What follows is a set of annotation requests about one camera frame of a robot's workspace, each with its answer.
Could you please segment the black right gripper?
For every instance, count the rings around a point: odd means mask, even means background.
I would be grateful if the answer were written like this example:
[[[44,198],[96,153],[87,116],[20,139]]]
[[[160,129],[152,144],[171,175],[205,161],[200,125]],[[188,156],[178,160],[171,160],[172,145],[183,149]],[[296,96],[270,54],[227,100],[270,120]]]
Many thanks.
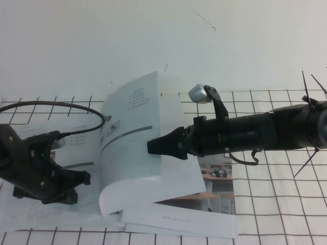
[[[147,142],[148,153],[187,160],[187,154],[198,157],[241,151],[260,151],[260,131],[248,121],[228,118],[219,123],[205,116],[193,118],[193,125],[178,127],[169,134]],[[183,150],[179,146],[183,135]]]

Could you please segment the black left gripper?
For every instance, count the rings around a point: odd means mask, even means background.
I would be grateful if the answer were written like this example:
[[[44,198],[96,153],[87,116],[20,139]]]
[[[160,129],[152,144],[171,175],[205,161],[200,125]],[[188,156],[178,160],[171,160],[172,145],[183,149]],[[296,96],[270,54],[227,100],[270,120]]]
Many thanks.
[[[76,187],[90,185],[90,173],[65,169],[51,158],[60,137],[29,137],[11,145],[13,196],[31,198],[43,204],[73,205],[78,202]]]

